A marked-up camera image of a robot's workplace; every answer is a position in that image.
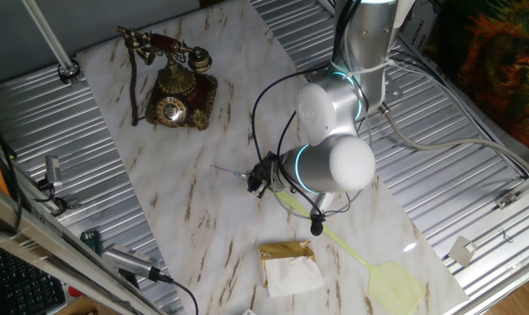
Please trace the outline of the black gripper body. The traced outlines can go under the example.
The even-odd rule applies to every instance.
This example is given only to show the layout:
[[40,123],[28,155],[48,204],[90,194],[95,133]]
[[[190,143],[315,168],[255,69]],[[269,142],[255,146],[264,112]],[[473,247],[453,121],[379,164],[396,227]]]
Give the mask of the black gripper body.
[[272,151],[269,151],[265,157],[259,162],[257,167],[257,177],[259,181],[270,187],[272,184],[272,176],[274,175],[274,165],[278,161],[279,156]]

